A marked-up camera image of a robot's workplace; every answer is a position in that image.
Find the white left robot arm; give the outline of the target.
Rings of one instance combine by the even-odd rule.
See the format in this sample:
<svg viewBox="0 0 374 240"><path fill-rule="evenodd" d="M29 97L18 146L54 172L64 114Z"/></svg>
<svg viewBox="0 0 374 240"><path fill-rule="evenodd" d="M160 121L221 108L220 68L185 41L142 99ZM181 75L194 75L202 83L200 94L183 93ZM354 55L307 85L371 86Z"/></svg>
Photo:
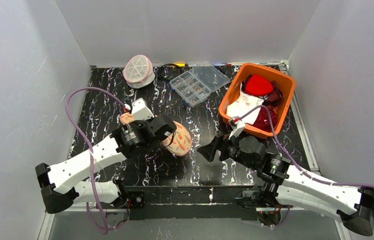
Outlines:
<svg viewBox="0 0 374 240"><path fill-rule="evenodd" d="M59 164L35 167L46 212L56 214L77 203L105 203L122 208L132 197L121 180L86 182L109 165L149 153L176 131L166 116L135 120L112 131L102 141Z"/></svg>

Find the floral mesh laundry bag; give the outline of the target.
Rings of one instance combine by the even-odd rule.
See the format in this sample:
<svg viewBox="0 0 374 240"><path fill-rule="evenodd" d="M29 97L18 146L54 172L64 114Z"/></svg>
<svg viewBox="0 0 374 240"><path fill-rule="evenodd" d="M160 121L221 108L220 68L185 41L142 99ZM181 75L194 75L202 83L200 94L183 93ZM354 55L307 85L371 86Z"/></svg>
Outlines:
<svg viewBox="0 0 374 240"><path fill-rule="evenodd" d="M174 134L162 141L161 145L176 156L184 156L192 149L192 137L188 129L174 121L177 129Z"/></svg>

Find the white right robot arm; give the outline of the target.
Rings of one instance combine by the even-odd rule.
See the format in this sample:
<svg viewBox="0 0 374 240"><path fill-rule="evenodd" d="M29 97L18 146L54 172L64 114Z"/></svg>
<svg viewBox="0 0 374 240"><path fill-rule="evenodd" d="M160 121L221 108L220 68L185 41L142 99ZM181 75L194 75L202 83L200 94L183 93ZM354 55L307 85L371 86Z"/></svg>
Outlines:
<svg viewBox="0 0 374 240"><path fill-rule="evenodd" d="M252 204L294 206L333 218L348 230L370 237L374 228L374 188L339 186L315 181L315 174L298 170L291 160L270 153L253 136L216 136L197 151L208 161L233 161L256 171L264 181Z"/></svg>

